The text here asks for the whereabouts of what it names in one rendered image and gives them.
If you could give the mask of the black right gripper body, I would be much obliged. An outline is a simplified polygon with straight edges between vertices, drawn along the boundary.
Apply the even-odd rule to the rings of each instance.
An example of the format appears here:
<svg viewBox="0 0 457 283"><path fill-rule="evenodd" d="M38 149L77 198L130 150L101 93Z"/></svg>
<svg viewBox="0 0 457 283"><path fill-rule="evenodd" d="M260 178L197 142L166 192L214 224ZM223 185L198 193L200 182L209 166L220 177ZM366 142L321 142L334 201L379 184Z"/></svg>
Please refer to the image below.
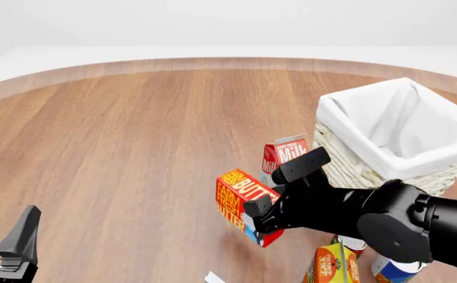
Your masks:
<svg viewBox="0 0 457 283"><path fill-rule="evenodd" d="M279 199L253 219L258 233L308 228L326 233L355 233L355 190L334 188L318 170L285 184Z"/></svg>

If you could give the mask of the red white milk carton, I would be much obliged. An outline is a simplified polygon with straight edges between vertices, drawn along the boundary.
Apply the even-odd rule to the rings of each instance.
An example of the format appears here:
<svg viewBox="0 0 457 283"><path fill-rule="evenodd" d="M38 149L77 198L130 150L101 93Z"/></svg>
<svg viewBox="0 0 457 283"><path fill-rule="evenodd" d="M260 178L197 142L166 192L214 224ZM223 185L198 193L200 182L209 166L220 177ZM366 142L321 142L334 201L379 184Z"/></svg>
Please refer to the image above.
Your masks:
<svg viewBox="0 0 457 283"><path fill-rule="evenodd" d="M287 138L279 138L264 146L260 181L270 188L275 187L271 174L281 164L289 162L309 151L306 134L298 134Z"/></svg>

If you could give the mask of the orange juice carton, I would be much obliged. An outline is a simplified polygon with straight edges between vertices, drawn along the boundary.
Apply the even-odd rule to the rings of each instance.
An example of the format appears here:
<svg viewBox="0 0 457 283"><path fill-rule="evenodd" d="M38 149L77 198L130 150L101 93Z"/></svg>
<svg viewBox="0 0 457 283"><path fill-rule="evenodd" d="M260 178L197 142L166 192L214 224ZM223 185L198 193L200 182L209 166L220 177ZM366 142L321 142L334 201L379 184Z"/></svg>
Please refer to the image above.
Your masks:
<svg viewBox="0 0 457 283"><path fill-rule="evenodd" d="M361 283L356 254L342 243L318 247L300 283Z"/></svg>

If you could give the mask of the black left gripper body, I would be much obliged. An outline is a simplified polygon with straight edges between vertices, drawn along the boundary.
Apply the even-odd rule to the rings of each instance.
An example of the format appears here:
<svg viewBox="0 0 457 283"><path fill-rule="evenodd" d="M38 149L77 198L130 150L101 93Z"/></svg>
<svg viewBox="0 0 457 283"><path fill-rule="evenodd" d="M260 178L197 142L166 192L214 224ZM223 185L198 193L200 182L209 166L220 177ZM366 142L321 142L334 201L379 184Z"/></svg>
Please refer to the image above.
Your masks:
<svg viewBox="0 0 457 283"><path fill-rule="evenodd" d="M19 266L0 266L0 283L32 283L38 267L29 262Z"/></svg>

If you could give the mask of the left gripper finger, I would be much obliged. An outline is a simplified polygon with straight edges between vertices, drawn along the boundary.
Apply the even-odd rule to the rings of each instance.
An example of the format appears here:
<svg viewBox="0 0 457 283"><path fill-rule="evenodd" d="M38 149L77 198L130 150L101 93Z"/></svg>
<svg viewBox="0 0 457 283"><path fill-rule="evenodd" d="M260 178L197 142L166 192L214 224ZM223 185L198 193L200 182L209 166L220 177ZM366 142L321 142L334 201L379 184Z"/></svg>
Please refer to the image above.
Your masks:
<svg viewBox="0 0 457 283"><path fill-rule="evenodd" d="M0 242L0 260L2 266L19 266L21 263L38 263L37 234L41 211L35 205L29 205Z"/></svg>

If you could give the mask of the blue white tin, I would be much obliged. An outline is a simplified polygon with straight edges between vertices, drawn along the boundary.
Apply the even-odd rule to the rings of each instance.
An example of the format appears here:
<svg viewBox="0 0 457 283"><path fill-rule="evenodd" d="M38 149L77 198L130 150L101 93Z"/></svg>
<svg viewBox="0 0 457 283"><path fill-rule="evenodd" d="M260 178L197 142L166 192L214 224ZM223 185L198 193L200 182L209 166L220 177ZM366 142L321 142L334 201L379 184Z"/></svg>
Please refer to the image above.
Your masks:
<svg viewBox="0 0 457 283"><path fill-rule="evenodd" d="M378 283L408 283L428 263L398 263L378 255L371 265L371 273Z"/></svg>

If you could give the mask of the white red green tin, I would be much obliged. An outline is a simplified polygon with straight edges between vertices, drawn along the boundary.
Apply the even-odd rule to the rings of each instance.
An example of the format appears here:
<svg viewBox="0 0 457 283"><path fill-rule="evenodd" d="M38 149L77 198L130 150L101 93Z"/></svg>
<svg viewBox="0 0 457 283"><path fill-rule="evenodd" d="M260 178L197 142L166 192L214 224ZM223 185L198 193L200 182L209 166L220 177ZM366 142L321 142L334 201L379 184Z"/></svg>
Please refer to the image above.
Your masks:
<svg viewBox="0 0 457 283"><path fill-rule="evenodd" d="M342 243L347 249L356 254L358 259L365 249L367 248L367 243L363 240L355 239L353 237L346 237L342 235L334 235L331 240L331 244Z"/></svg>

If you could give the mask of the white wicker basket cloth liner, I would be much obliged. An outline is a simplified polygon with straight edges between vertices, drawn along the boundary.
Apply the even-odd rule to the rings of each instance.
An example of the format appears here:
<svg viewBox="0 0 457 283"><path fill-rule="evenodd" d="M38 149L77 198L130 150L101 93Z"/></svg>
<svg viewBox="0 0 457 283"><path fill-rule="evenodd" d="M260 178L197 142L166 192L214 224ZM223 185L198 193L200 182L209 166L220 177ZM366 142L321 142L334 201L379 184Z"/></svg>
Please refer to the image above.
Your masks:
<svg viewBox="0 0 457 283"><path fill-rule="evenodd" d="M457 105L412 79L321 96L314 147L335 187L376 188L400 179L439 196L457 181Z"/></svg>

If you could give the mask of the orange red butter box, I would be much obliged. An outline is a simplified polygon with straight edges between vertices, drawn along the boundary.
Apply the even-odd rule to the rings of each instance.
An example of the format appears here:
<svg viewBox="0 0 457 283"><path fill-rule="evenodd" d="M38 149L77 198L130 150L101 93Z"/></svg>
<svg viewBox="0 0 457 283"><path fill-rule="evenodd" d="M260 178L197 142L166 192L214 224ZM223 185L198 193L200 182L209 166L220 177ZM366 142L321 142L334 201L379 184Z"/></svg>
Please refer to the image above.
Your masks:
<svg viewBox="0 0 457 283"><path fill-rule="evenodd" d="M252 219L245 214L244 202L264 194L269 194L272 198L280 197L272 188L241 169L233 169L216 179L216 210L260 247L267 247L283 234L283 230L258 233Z"/></svg>

